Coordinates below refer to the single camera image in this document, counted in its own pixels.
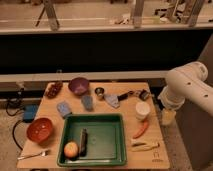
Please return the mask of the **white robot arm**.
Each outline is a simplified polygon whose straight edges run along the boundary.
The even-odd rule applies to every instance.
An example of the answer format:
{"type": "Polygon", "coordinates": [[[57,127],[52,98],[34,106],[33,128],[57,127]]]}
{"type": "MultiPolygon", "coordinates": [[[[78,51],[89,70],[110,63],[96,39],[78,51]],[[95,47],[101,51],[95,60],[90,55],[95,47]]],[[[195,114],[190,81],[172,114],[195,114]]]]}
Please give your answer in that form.
{"type": "Polygon", "coordinates": [[[163,105],[162,124],[170,125],[188,99],[213,117],[213,87],[205,83],[207,67],[198,61],[169,70],[165,76],[166,86],[158,96],[163,105]]]}

